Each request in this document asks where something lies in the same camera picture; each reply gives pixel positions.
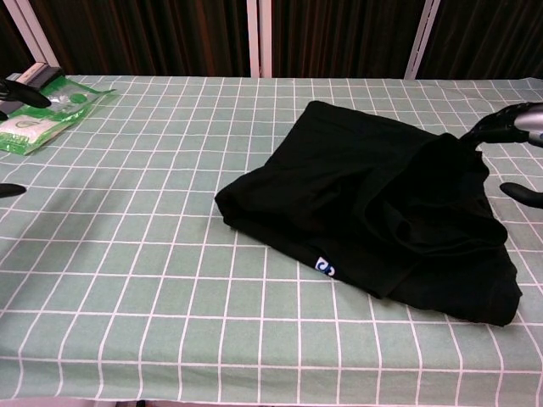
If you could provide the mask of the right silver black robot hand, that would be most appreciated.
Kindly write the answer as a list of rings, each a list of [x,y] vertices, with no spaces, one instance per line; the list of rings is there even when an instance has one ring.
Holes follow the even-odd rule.
[[[481,143],[525,143],[542,147],[542,103],[508,105],[479,120],[460,137],[470,148]],[[500,189],[509,198],[530,208],[542,209],[542,193],[514,182],[504,182]]]

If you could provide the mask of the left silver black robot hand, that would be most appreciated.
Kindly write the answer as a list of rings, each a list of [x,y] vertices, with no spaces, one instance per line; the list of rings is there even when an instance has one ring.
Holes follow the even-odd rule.
[[[45,109],[51,105],[50,100],[38,90],[8,79],[1,79],[1,100],[19,102],[38,109]],[[1,198],[16,197],[25,192],[26,188],[21,185],[13,183],[1,184]]]

